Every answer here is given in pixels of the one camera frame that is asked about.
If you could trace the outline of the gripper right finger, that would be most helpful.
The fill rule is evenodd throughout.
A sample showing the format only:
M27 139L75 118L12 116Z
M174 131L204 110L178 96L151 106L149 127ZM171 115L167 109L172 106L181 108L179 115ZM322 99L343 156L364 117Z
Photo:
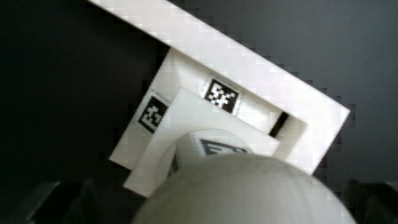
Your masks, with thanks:
M398 224L398 182L350 180L343 201L357 224Z

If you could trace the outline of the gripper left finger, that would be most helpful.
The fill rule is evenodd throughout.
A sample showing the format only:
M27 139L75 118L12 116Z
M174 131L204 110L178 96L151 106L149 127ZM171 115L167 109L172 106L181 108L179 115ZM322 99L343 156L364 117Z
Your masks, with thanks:
M84 181L39 184L5 224L100 224L96 185Z

